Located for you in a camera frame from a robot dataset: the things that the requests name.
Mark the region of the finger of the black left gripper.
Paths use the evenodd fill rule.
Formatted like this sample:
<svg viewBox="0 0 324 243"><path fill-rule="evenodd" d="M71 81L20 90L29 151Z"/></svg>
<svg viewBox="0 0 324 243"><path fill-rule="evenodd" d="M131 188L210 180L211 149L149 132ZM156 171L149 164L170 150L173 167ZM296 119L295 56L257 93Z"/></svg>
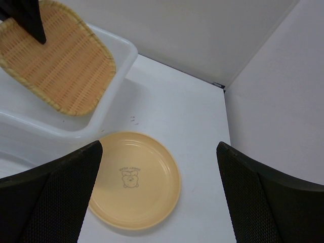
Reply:
<svg viewBox="0 0 324 243"><path fill-rule="evenodd" d="M38 0L1 0L1 21L10 18L40 44L46 43Z"/></svg>

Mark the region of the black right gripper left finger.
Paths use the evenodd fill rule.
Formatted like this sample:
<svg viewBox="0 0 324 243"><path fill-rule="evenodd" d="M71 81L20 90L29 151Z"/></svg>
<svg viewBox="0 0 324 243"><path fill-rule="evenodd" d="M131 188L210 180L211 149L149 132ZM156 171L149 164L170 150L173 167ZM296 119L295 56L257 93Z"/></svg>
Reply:
<svg viewBox="0 0 324 243"><path fill-rule="evenodd" d="M77 242L102 154L94 141L1 178L1 242Z"/></svg>

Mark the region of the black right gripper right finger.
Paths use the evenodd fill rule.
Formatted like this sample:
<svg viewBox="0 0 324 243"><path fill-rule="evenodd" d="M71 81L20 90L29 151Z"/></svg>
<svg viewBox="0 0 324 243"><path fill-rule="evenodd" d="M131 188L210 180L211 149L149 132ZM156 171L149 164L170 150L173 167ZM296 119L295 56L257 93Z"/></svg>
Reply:
<svg viewBox="0 0 324 243"><path fill-rule="evenodd" d="M323 185L220 142L218 167L237 242L323 242Z"/></svg>

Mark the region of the square woven bamboo tray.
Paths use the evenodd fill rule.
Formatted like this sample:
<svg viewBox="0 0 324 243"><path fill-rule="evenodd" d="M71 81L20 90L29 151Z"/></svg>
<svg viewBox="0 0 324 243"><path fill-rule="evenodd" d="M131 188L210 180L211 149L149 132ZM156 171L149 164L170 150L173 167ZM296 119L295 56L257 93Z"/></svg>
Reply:
<svg viewBox="0 0 324 243"><path fill-rule="evenodd" d="M40 44L12 18L1 23L1 68L60 113L92 112L116 74L114 57L68 6L40 1Z"/></svg>

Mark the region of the yellow plastic plate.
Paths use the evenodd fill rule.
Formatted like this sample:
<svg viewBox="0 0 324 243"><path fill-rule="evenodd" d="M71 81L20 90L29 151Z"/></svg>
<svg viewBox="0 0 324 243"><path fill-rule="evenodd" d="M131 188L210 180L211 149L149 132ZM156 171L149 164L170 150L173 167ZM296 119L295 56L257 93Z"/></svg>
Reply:
<svg viewBox="0 0 324 243"><path fill-rule="evenodd" d="M101 138L103 153L89 208L104 223L143 230L166 219L181 193L181 175L169 151L136 132Z"/></svg>

